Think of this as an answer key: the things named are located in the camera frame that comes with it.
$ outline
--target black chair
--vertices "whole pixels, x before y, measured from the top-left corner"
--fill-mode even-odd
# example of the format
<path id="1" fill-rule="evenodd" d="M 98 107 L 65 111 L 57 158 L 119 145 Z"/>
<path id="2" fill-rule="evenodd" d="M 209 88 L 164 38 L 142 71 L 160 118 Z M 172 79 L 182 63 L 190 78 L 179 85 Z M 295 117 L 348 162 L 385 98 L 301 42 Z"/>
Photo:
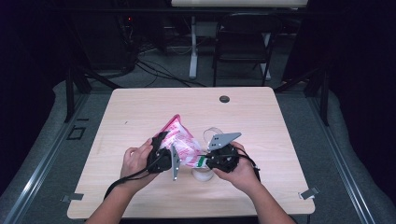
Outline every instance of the black chair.
<path id="1" fill-rule="evenodd" d="M 216 46 L 212 67 L 213 86 L 216 86 L 218 62 L 221 63 L 266 63 L 262 86 L 268 72 L 276 35 L 282 22 L 275 15 L 262 13 L 232 13 L 224 16 L 216 29 Z M 269 34 L 265 45 L 263 35 Z"/>

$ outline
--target table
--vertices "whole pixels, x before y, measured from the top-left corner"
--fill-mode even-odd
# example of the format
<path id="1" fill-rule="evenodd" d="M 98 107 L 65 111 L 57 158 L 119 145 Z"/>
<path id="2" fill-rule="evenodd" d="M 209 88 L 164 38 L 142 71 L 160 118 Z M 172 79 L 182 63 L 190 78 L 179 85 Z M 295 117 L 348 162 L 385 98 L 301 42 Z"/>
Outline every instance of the table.
<path id="1" fill-rule="evenodd" d="M 235 7 L 306 7 L 308 0 L 172 0 L 172 7 L 228 7 L 235 12 Z M 196 48 L 196 21 L 195 17 L 191 17 L 191 63 L 190 78 L 196 78 L 198 54 Z M 261 65 L 262 72 L 265 70 L 266 64 Z"/>
<path id="2" fill-rule="evenodd" d="M 230 102 L 222 103 L 222 95 Z M 120 175 L 128 147 L 138 147 L 157 133 L 175 114 L 206 147 L 204 131 L 216 127 L 224 133 L 240 132 L 237 141 L 261 168 L 262 183 L 288 214 L 311 214 L 312 199 L 299 192 L 308 186 L 290 140 L 275 94 L 267 87 L 117 89 L 93 141 L 72 201 L 70 218 L 87 218 L 102 202 L 108 186 Z M 139 191 L 123 217 L 232 217 L 254 216 L 251 200 L 216 175 L 196 180 L 191 168 L 181 166 L 177 181 L 166 171 Z"/>

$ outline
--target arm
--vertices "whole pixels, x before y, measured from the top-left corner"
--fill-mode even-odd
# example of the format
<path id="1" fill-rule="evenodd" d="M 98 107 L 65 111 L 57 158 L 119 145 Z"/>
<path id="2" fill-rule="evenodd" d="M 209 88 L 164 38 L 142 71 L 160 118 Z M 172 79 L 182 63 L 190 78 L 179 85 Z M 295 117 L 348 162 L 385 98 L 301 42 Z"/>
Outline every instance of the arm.
<path id="1" fill-rule="evenodd" d="M 244 147 L 232 142 L 234 147 L 244 150 Z M 257 216 L 261 224 L 264 223 L 294 223 L 277 203 L 267 188 L 257 179 L 250 161 L 240 158 L 238 166 L 230 173 L 213 169 L 221 179 L 230 181 L 237 189 L 242 190 L 253 201 Z"/>
<path id="2" fill-rule="evenodd" d="M 130 147 L 125 151 L 120 177 L 137 173 L 147 165 L 147 157 L 152 150 L 151 139 L 141 147 Z M 147 175 L 145 172 L 137 177 Z M 130 180 L 116 186 L 99 207 L 93 212 L 86 223 L 119 223 L 122 214 L 134 195 L 145 187 L 157 174 L 142 179 Z"/>

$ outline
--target forearm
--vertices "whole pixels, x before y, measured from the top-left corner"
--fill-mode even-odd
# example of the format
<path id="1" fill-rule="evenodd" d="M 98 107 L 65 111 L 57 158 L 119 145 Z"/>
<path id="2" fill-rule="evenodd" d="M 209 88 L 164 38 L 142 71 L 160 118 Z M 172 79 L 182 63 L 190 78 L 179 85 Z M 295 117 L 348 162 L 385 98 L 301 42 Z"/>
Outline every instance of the forearm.
<path id="1" fill-rule="evenodd" d="M 119 223 L 134 193 L 124 186 L 115 187 L 86 223 Z"/>
<path id="2" fill-rule="evenodd" d="M 247 196 L 253 201 L 261 224 L 294 223 L 262 184 L 254 186 Z"/>

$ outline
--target pink plastic bag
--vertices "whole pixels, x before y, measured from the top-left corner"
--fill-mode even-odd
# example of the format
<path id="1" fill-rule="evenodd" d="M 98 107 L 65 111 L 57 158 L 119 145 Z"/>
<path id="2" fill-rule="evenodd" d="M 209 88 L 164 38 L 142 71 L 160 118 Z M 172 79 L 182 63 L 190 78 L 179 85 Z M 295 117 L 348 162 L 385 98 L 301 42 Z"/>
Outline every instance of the pink plastic bag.
<path id="1" fill-rule="evenodd" d="M 203 154 L 202 148 L 198 141 L 192 136 L 180 122 L 180 115 L 174 115 L 171 120 L 163 127 L 160 132 L 169 133 L 163 139 L 161 148 L 171 148 L 172 145 L 178 153 L 181 159 L 182 165 L 188 165 L 190 167 L 202 167 L 203 158 L 200 155 Z"/>

